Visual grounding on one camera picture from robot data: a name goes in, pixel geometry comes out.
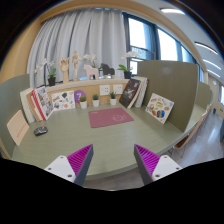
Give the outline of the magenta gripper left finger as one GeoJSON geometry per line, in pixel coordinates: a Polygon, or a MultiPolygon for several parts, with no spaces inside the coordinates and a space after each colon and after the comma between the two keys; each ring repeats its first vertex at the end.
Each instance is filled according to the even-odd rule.
{"type": "Polygon", "coordinates": [[[93,145],[87,145],[69,156],[58,156],[45,168],[45,171],[82,186],[93,154],[93,145]]]}

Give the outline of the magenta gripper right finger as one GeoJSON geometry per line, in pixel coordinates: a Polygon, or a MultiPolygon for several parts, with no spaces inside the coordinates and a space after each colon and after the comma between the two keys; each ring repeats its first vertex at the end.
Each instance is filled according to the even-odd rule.
{"type": "Polygon", "coordinates": [[[181,170],[181,167],[168,155],[159,156],[135,144],[134,156],[145,185],[181,170]]]}

